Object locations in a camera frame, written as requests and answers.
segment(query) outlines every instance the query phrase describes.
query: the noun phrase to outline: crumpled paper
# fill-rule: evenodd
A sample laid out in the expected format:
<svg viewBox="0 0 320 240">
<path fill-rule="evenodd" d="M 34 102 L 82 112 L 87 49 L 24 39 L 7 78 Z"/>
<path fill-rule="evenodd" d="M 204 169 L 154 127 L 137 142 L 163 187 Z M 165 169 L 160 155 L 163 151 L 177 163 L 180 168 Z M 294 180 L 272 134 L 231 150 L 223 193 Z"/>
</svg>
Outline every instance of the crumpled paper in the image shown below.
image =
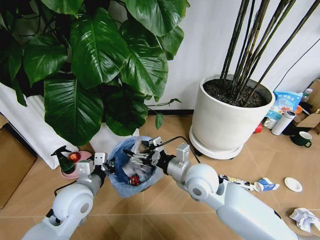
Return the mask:
<svg viewBox="0 0 320 240">
<path fill-rule="evenodd" d="M 311 233 L 311 224 L 320 231 L 320 219 L 306 208 L 296 208 L 290 218 L 295 220 L 297 227 L 305 232 Z"/>
</svg>

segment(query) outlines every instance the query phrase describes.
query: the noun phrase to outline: trash bag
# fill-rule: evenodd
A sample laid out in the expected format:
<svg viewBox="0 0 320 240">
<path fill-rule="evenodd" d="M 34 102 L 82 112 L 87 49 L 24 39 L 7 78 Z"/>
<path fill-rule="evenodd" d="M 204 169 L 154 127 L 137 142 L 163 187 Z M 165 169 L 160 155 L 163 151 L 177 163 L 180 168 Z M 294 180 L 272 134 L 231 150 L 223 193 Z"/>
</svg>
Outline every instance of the trash bag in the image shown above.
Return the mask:
<svg viewBox="0 0 320 240">
<path fill-rule="evenodd" d="M 137 138 L 141 138 L 143 141 L 148 141 L 151 139 L 148 136 L 129 137 L 124 141 L 120 142 L 117 146 L 115 146 L 115 148 L 112 150 L 112 152 L 108 156 L 109 160 L 115 158 L 115 162 L 114 162 L 115 174 L 110 174 L 108 176 L 109 180 L 112 186 L 118 192 L 118 194 L 123 198 L 129 198 L 135 194 L 140 193 L 141 191 L 145 190 L 146 188 L 158 182 L 163 176 L 162 169 L 155 167 L 152 170 L 153 172 L 149 177 L 149 179 L 142 182 L 140 185 L 132 186 L 128 184 L 129 178 L 123 171 L 122 167 L 128 163 L 129 158 L 124 153 L 123 149 L 131 150 Z"/>
</svg>

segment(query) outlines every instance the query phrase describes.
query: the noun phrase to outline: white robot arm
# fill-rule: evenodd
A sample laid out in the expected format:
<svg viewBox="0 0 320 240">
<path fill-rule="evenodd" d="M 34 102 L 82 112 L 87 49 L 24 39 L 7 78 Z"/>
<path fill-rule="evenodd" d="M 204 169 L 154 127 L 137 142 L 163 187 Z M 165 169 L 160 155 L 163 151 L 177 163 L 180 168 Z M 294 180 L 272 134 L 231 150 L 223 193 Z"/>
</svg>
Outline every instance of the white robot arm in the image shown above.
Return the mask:
<svg viewBox="0 0 320 240">
<path fill-rule="evenodd" d="M 233 231 L 246 240 L 320 240 L 316 236 L 295 234 L 268 205 L 234 183 L 218 177 L 209 165 L 191 165 L 190 146 L 178 146 L 176 156 L 166 155 L 160 137 L 148 142 L 150 151 L 133 153 L 127 151 L 130 161 L 140 165 L 154 165 L 171 176 L 177 185 L 188 192 L 197 202 L 205 202 L 212 207 L 217 216 Z M 31 228 L 23 240 L 68 240 L 77 226 L 89 214 L 94 195 L 97 193 L 104 176 L 102 172 L 105 159 L 95 155 L 95 170 L 89 161 L 77 163 L 78 181 L 65 187 L 56 196 L 52 210 L 43 221 Z"/>
</svg>

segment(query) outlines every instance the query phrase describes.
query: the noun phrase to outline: green mug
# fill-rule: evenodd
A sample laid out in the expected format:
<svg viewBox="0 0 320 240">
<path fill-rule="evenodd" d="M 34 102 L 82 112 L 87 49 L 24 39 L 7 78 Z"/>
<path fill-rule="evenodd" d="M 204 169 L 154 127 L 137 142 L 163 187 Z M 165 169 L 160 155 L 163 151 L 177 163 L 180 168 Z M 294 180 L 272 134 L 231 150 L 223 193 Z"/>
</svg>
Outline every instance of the green mug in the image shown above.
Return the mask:
<svg viewBox="0 0 320 240">
<path fill-rule="evenodd" d="M 300 131 L 297 135 L 291 136 L 290 139 L 294 144 L 299 146 L 305 146 L 306 148 L 310 148 L 312 145 L 312 136 L 305 131 Z"/>
</svg>

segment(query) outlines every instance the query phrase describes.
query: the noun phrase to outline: caster wheel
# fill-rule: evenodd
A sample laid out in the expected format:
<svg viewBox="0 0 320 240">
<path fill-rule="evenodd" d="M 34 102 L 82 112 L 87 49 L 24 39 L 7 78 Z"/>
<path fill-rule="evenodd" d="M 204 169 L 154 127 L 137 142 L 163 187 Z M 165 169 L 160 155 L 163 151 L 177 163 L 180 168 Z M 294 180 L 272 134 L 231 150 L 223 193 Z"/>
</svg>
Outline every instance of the caster wheel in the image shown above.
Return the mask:
<svg viewBox="0 0 320 240">
<path fill-rule="evenodd" d="M 198 157 L 201 157 L 203 155 L 202 152 L 198 151 L 196 148 L 194 149 L 194 153 L 195 155 L 197 155 Z"/>
</svg>

